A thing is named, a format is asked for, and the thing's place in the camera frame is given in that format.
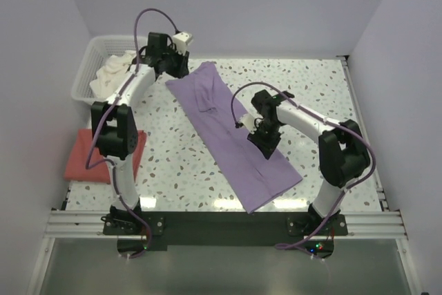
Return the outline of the purple t shirt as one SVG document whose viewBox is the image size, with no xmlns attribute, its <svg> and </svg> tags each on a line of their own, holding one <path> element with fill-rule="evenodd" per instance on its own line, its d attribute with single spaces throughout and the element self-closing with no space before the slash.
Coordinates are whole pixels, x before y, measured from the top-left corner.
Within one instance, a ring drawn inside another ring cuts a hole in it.
<svg viewBox="0 0 442 295">
<path fill-rule="evenodd" d="M 261 208 L 296 186 L 302 176 L 285 156 L 275 151 L 266 160 L 237 129 L 234 115 L 246 108 L 222 81 L 215 64 L 206 61 L 182 79 L 166 82 L 190 123 L 201 137 L 247 213 Z"/>
</svg>

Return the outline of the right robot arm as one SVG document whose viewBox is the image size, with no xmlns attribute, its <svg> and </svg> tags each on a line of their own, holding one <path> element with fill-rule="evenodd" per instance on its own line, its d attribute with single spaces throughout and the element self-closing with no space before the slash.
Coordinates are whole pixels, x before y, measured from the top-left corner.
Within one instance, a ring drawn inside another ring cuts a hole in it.
<svg viewBox="0 0 442 295">
<path fill-rule="evenodd" d="M 257 92 L 251 104 L 261 118 L 252 121 L 248 140 L 266 159 L 276 151 L 281 126 L 290 126 L 317 144 L 323 183 L 309 206 L 307 225 L 312 233 L 322 235 L 332 227 L 331 216 L 339 212 L 345 192 L 363 180 L 366 169 L 374 170 L 374 158 L 355 121 L 329 120 L 308 107 L 296 106 L 293 97 L 288 92 Z"/>
</svg>

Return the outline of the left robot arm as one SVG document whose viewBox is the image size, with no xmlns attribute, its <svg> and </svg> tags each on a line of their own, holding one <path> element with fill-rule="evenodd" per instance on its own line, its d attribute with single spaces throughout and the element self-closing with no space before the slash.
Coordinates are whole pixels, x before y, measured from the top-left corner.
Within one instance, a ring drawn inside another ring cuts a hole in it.
<svg viewBox="0 0 442 295">
<path fill-rule="evenodd" d="M 181 79 L 189 74 L 192 41 L 191 33 L 177 31 L 173 36 L 151 32 L 142 48 L 135 42 L 135 58 L 123 82 L 106 101 L 94 102 L 90 108 L 91 148 L 97 148 L 108 164 L 115 198 L 111 211 L 125 211 L 118 225 L 127 234 L 136 234 L 143 226 L 133 174 L 133 154 L 139 143 L 133 108 L 160 75 Z"/>
</svg>

